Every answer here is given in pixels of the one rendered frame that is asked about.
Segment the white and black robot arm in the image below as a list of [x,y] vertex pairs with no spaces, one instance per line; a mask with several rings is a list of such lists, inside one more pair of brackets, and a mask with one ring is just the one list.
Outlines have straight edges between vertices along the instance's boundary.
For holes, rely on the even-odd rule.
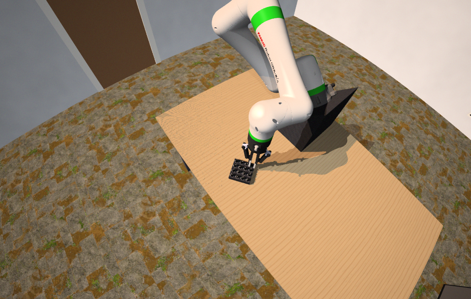
[[269,147],[275,131],[303,123],[313,108],[337,94],[335,83],[325,85],[313,55],[295,58],[278,0],[232,0],[214,14],[211,25],[254,68],[268,90],[280,95],[250,109],[248,143],[254,151]]

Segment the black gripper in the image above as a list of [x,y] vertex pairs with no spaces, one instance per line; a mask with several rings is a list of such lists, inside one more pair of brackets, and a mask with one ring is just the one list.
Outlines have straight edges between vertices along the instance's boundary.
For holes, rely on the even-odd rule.
[[[248,148],[249,148],[250,151],[251,151],[250,155],[249,155]],[[272,151],[268,151],[267,148],[265,148],[265,149],[258,149],[257,151],[254,151],[254,148],[251,147],[249,143],[246,144],[245,142],[244,142],[243,145],[242,145],[242,149],[243,149],[243,151],[244,151],[245,158],[246,158],[246,159],[249,159],[249,160],[248,160],[248,162],[249,162],[249,165],[248,165],[248,166],[249,166],[249,167],[250,167],[250,164],[251,164],[251,160],[252,160],[252,158],[253,158],[253,157],[252,157],[253,154],[254,154],[254,153],[257,154],[257,156],[256,156],[256,161],[255,161],[255,164],[254,164],[254,168],[255,168],[255,166],[257,165],[257,162],[262,163],[267,157],[270,157],[270,154],[271,154],[271,152],[272,152]],[[264,153],[264,155],[260,158],[260,154],[263,154],[263,153]]]

